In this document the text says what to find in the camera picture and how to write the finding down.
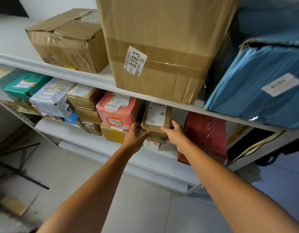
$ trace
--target tiled floor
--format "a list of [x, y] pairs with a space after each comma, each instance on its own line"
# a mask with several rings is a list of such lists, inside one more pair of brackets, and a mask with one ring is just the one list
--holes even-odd
[[[50, 190], [21, 177], [3, 181], [0, 188], [30, 205], [23, 219], [38, 226], [101, 166], [84, 160], [79, 155], [54, 148], [34, 132], [22, 137], [14, 146], [37, 141], [42, 143], [27, 160], [24, 168], [27, 175], [42, 182]], [[16, 156], [14, 154], [13, 159], [9, 156], [5, 161], [15, 160]], [[288, 169], [281, 167], [281, 164], [284, 161], [278, 162], [278, 166], [262, 168], [264, 181], [254, 185], [299, 220], [299, 166], [293, 170], [291, 163]], [[205, 189], [188, 198], [122, 175], [103, 232], [232, 231]]]

